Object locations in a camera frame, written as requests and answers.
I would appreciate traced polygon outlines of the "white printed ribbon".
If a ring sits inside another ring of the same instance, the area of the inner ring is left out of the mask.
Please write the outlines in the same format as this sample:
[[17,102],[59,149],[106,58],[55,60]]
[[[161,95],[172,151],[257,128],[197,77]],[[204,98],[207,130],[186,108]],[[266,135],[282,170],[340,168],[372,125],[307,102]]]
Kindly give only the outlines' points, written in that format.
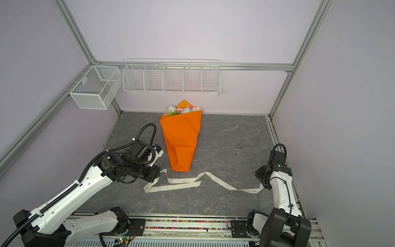
[[260,193],[264,187],[260,185],[258,188],[247,188],[247,189],[237,189],[232,185],[228,184],[227,182],[221,180],[220,178],[216,177],[210,172],[202,172],[199,173],[198,176],[194,178],[169,178],[167,175],[168,171],[166,169],[161,170],[161,174],[164,174],[166,177],[167,182],[169,185],[163,186],[156,186],[160,177],[156,177],[153,182],[148,183],[144,187],[145,193],[156,193],[156,192],[166,192],[166,191],[174,191],[174,190],[181,190],[187,188],[196,188],[201,185],[200,178],[203,176],[209,177],[213,182],[218,184],[219,186],[223,187],[228,191],[240,191],[249,194],[258,194]]

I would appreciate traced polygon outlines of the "orange wrapping paper sheet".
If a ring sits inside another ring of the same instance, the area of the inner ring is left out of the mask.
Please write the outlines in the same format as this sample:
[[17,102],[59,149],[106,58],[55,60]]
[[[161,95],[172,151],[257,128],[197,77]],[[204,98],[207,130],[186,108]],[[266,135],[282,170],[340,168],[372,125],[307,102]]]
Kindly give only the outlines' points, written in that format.
[[192,111],[187,108],[188,105],[192,104],[183,100],[175,105],[183,108],[181,114],[169,116],[166,112],[160,117],[172,171],[190,171],[198,143],[203,111]]

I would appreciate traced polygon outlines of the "white fake rose stem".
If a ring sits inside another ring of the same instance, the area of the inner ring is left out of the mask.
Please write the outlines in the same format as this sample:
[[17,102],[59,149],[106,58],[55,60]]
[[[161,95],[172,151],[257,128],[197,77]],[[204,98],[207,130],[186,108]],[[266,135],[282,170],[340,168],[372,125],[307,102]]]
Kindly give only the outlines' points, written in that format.
[[177,110],[178,108],[175,105],[169,105],[167,107],[167,114],[169,116],[177,115],[178,114]]

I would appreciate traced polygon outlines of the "cream fake rose stem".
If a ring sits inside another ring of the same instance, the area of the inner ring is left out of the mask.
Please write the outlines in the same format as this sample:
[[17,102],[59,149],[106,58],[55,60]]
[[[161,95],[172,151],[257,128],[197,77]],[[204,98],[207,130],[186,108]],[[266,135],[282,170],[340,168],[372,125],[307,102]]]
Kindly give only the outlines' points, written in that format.
[[201,106],[193,107],[192,111],[203,111],[203,108]]

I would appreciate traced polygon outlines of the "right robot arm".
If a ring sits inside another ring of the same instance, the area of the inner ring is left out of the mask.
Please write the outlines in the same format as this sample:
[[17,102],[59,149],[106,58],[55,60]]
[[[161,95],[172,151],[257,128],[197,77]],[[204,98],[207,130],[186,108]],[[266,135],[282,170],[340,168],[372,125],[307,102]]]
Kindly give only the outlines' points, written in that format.
[[255,247],[306,247],[311,223],[296,202],[293,173],[287,166],[287,148],[274,145],[268,163],[255,172],[263,187],[273,192],[274,206],[269,214],[253,210],[248,215],[247,230],[259,237]]

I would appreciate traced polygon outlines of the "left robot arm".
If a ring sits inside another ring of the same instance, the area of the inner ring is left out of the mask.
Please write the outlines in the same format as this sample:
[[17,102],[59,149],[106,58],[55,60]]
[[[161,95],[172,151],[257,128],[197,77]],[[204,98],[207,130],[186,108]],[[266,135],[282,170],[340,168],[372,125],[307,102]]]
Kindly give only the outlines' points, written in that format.
[[2,246],[9,246],[18,235],[25,247],[64,247],[92,235],[122,236],[137,231],[120,207],[76,220],[68,217],[108,185],[124,184],[128,176],[132,178],[130,183],[138,179],[153,183],[161,173],[155,163],[163,155],[163,149],[153,142],[156,133],[154,123],[146,124],[130,143],[96,155],[80,177],[50,201],[15,214],[16,230]]

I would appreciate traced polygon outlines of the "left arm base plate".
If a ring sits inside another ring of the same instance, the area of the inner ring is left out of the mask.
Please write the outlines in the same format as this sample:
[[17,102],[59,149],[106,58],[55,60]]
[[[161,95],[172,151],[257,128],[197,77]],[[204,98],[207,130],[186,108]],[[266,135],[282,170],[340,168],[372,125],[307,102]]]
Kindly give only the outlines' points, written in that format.
[[146,220],[144,218],[130,218],[126,223],[119,222],[110,232],[101,233],[103,236],[143,236]]

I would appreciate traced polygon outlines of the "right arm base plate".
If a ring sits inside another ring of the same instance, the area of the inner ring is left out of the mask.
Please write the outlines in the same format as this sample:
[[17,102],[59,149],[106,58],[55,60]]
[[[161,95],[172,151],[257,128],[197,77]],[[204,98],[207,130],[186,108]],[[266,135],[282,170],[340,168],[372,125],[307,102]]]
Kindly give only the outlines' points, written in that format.
[[230,220],[227,228],[231,231],[233,238],[259,238],[260,234],[246,220]]

